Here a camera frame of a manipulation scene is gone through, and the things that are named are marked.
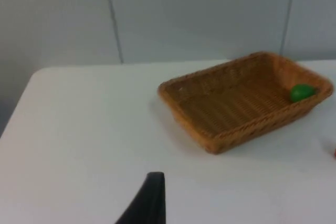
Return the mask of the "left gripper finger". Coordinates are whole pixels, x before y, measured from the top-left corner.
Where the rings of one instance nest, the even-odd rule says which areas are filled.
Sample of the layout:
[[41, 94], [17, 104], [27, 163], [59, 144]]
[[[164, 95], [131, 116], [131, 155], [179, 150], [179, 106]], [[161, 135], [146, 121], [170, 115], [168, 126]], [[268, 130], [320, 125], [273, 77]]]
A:
[[117, 223], [166, 223], [165, 176], [163, 172], [150, 172], [146, 175], [138, 193]]

